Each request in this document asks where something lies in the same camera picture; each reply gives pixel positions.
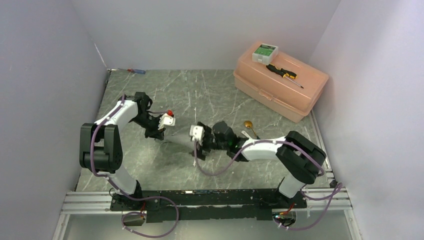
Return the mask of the grey cloth napkin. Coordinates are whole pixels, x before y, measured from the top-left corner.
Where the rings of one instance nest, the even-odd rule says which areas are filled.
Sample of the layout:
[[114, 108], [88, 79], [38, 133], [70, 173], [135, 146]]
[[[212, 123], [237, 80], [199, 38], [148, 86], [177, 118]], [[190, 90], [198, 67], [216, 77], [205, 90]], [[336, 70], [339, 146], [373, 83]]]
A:
[[166, 143], [177, 144], [179, 147], [182, 147], [184, 150], [187, 150], [189, 153], [192, 153], [195, 149], [194, 142], [188, 134], [174, 134], [166, 135], [164, 141]]

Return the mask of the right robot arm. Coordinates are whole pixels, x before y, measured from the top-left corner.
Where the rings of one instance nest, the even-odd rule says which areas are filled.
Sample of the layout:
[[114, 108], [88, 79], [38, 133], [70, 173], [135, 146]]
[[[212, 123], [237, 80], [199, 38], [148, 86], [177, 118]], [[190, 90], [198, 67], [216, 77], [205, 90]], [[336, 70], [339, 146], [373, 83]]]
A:
[[189, 131], [194, 144], [192, 155], [195, 162], [205, 160], [206, 153], [212, 150], [225, 151], [233, 162], [275, 160], [288, 170], [278, 185], [276, 203], [287, 208], [295, 201], [295, 195], [306, 185], [311, 185], [317, 177], [323, 176], [323, 163], [326, 153], [316, 144], [297, 131], [273, 139], [241, 137], [234, 133], [226, 122], [220, 121], [213, 127], [198, 122]]

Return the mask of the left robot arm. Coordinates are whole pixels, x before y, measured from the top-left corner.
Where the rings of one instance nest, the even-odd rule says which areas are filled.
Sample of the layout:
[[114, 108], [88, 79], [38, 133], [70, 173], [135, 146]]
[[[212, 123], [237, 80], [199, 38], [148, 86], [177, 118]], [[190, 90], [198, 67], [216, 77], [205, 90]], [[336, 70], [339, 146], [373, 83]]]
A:
[[105, 116], [80, 128], [79, 164], [95, 177], [105, 179], [116, 194], [124, 197], [124, 204], [131, 210], [144, 203], [143, 190], [123, 166], [123, 147], [120, 131], [128, 123], [144, 129], [145, 138], [163, 140], [166, 117], [173, 117], [169, 110], [151, 111], [153, 101], [145, 92], [123, 94]]

